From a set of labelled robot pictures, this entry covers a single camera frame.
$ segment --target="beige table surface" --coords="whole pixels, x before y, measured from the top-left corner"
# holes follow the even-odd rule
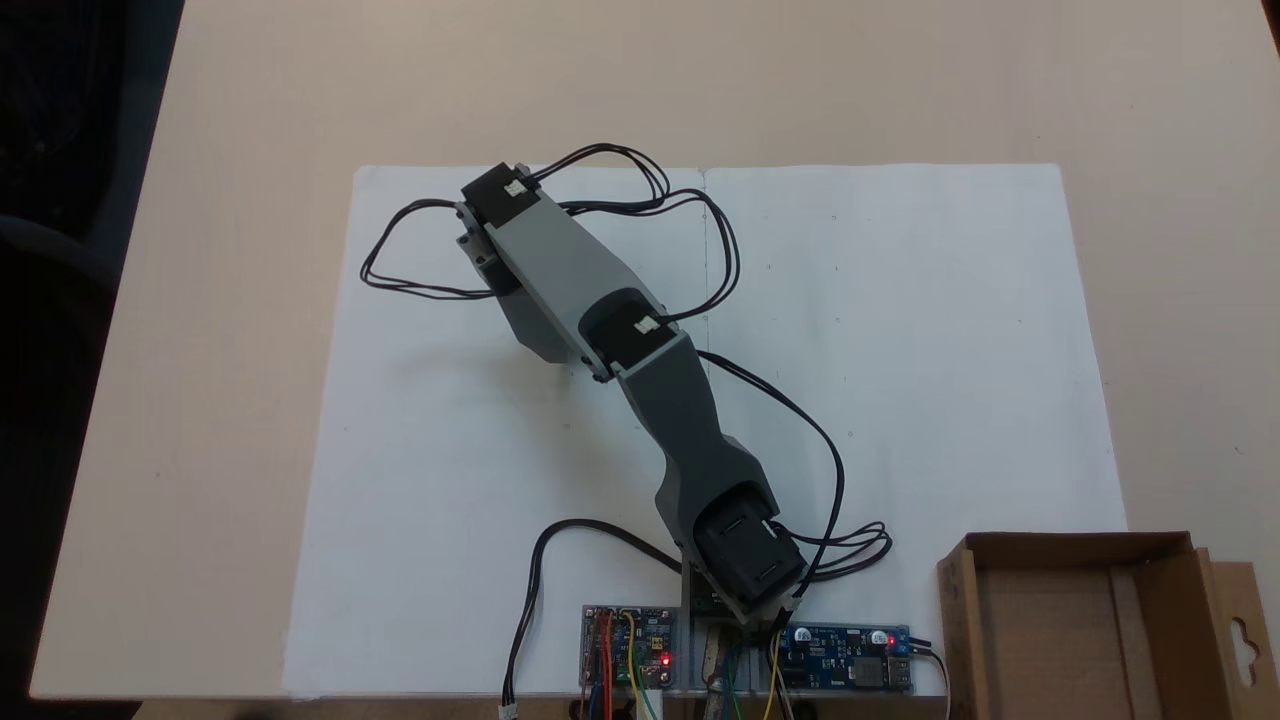
[[[188,0],[32,692],[279,694],[352,173],[600,140],[1061,164],[1130,525],[1256,561],[1280,626],[1258,0]]]

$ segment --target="open cardboard box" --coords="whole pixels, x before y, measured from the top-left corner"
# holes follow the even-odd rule
[[[1188,533],[972,533],[938,594],[955,720],[1280,719],[1253,566]]]

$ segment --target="circuit board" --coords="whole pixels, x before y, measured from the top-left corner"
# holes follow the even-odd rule
[[[911,692],[906,625],[787,625],[778,674],[792,689]]]
[[[602,642],[608,638],[613,664],[613,682],[626,685],[627,650],[631,641],[630,614],[636,623],[635,665],[639,679],[648,688],[669,687],[676,676],[675,648],[676,607],[608,607],[589,605],[582,609],[582,639],[579,671],[586,684],[602,679]]]

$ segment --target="black cable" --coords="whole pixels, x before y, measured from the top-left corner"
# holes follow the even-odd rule
[[[572,518],[552,523],[545,530],[543,530],[543,534],[538,536],[538,542],[534,543],[534,555],[529,562],[529,588],[525,592],[525,609],[520,615],[520,623],[516,625],[516,637],[511,641],[511,655],[507,657],[507,675],[502,682],[503,705],[516,702],[516,659],[520,656],[520,646],[525,641],[525,633],[529,632],[529,625],[534,619],[534,607],[538,605],[538,591],[541,588],[543,582],[543,552],[547,550],[547,543],[550,542],[556,533],[568,528],[589,528],[613,536],[649,557],[653,557],[658,562],[662,562],[672,571],[680,573],[678,560],[611,523],[584,518]]]
[[[876,565],[877,562],[883,560],[884,556],[887,556],[890,550],[892,550],[893,547],[893,538],[890,537],[888,530],[884,527],[884,523],[881,520],[868,523],[851,533],[831,538],[829,542],[823,542],[822,538],[813,538],[792,533],[790,529],[786,528],[786,525],[776,520],[771,521],[769,527],[773,528],[774,532],[777,533],[783,533],[786,536],[790,536],[796,542],[803,542],[806,544],[815,544],[815,546],[820,544],[824,547],[851,548],[850,552],[837,557],[836,560],[819,564],[818,573],[815,573],[813,578],[813,582],[815,583],[835,580],[837,578],[844,578],[846,575],[852,575],[854,573],[865,570],[872,565]],[[856,562],[850,562],[851,560],[867,552],[867,550],[872,548],[877,543],[881,543],[881,547],[872,556],[859,560]]]
[[[925,657],[932,657],[933,661],[938,664],[938,670],[942,671],[942,687],[946,689],[946,693],[947,693],[946,694],[946,701],[945,701],[946,702],[946,714],[943,715],[943,717],[946,720],[951,720],[951,674],[947,673],[947,664],[942,661],[942,656],[940,656],[938,653],[933,652],[928,647],[919,647],[919,646],[914,646],[913,644],[911,653],[913,655],[923,655]]]
[[[672,205],[666,205],[668,200],[675,197],[685,197],[680,202]],[[667,192],[660,197],[652,200],[641,200],[639,202],[613,202],[607,200],[577,200],[561,202],[561,208],[571,215],[582,215],[585,213],[611,213],[614,215],[627,215],[632,218],[648,218],[653,215],[660,215],[668,213],[685,205],[687,202],[699,201],[707,206],[708,214],[716,223],[716,228],[719,232],[721,246],[724,252],[724,277],[721,279],[719,287],[716,288],[705,301],[703,301],[696,307],[685,310],[682,313],[673,313],[669,315],[662,315],[658,318],[659,322],[675,323],[703,313],[709,313],[722,302],[724,302],[728,296],[737,288],[739,279],[742,277],[742,260],[741,250],[737,243],[737,234],[733,232],[733,225],[730,223],[728,217],[724,210],[716,204],[714,200],[705,192],[698,188],[686,187]]]
[[[822,536],[822,542],[817,543],[818,550],[817,552],[814,552],[813,560],[809,562],[809,570],[805,571],[804,577],[800,579],[800,584],[796,587],[796,592],[791,593],[792,600],[799,601],[801,597],[804,597],[804,593],[805,591],[809,589],[809,585],[815,580],[815,575],[818,574],[820,569],[819,566],[822,565],[822,556],[827,550],[827,543],[831,542],[832,533],[836,530],[836,520],[840,519],[840,509],[845,501],[845,462],[840,457],[840,450],[836,447],[836,443],[831,439],[831,436],[827,434],[827,430],[822,429],[822,425],[819,425],[817,420],[810,418],[808,413],[801,410],[800,406],[796,405],[790,397],[783,395],[782,391],[773,387],[772,384],[769,384],[760,377],[753,374],[751,372],[736,365],[732,360],[728,360],[727,357],[716,355],[714,352],[708,352],[705,350],[699,350],[698,355],[700,355],[704,360],[710,361],[719,369],[727,372],[728,374],[736,377],[737,379],[755,387],[756,389],[759,389],[764,395],[768,395],[773,400],[781,402],[783,406],[787,407],[787,410],[791,410],[792,413],[799,415],[801,420],[809,423],[809,427],[812,427],[814,430],[818,432],[819,436],[822,436],[822,439],[827,442],[827,447],[831,450],[831,457],[836,464],[836,498],[831,503],[831,518],[827,520],[827,530]]]
[[[541,182],[545,178],[558,173],[559,170],[572,165],[573,163],[577,163],[585,158],[590,158],[591,155],[596,155],[600,152],[612,152],[631,160],[631,163],[634,163],[635,167],[640,169],[640,172],[645,177],[645,181],[649,183],[650,197],[648,200],[640,200],[634,202],[620,202],[611,200],[573,200],[573,201],[561,202],[559,204],[561,208],[563,208],[564,211],[568,213],[571,217],[577,217],[586,213],[611,213],[614,215],[648,218],[675,210],[676,208],[680,208],[681,205],[685,205],[687,202],[692,202],[694,200],[701,201],[704,205],[707,205],[708,214],[716,222],[716,228],[721,236],[721,245],[723,246],[724,250],[724,277],[721,281],[721,284],[716,288],[716,292],[713,292],[707,300],[704,300],[696,307],[685,310],[682,313],[663,315],[657,319],[664,323],[675,323],[687,318],[701,315],[703,313],[708,313],[714,307],[717,307],[718,305],[721,305],[722,302],[724,302],[724,300],[728,299],[728,296],[733,292],[733,290],[737,288],[739,279],[742,277],[741,252],[737,245],[737,234],[733,232],[733,225],[732,223],[730,223],[728,217],[724,214],[724,210],[722,210],[721,206],[717,205],[716,201],[712,200],[710,196],[707,195],[704,191],[696,188],[681,188],[672,191],[671,178],[667,177],[667,172],[663,170],[662,167],[658,165],[652,158],[649,158],[644,152],[640,152],[639,150],[634,150],[623,145],[614,145],[609,142],[598,142],[595,145],[588,145],[586,147],[575,150],[573,152],[570,152],[564,158],[552,163],[547,168],[543,168],[541,170],[532,173],[532,177],[535,181]],[[668,200],[681,196],[691,196],[691,197],[681,200],[680,202],[676,202],[673,205],[666,205]]]
[[[374,243],[374,249],[369,251],[369,256],[365,258],[364,264],[360,265],[360,279],[370,287],[376,287],[379,290],[390,290],[394,292],[404,292],[408,295],[416,295],[419,297],[426,297],[428,300],[484,300],[486,297],[493,297],[493,292],[488,290],[461,290],[456,287],[448,287],[442,284],[422,284],[413,281],[406,281],[402,278],[390,278],[387,275],[380,275],[374,272],[374,263],[378,261],[379,252],[383,251],[383,246],[387,245],[387,240],[390,237],[392,231],[396,225],[408,215],[424,210],[426,208],[449,208],[453,209],[453,202],[448,200],[436,199],[422,199],[415,200],[408,205],[403,206],[397,211],[389,223],[387,223],[387,229],[383,231],[383,236],[378,238]],[[445,293],[445,295],[433,295],[433,293]]]

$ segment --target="red wire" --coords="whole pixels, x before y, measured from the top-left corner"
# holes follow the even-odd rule
[[[613,612],[604,619],[604,720],[613,720]]]

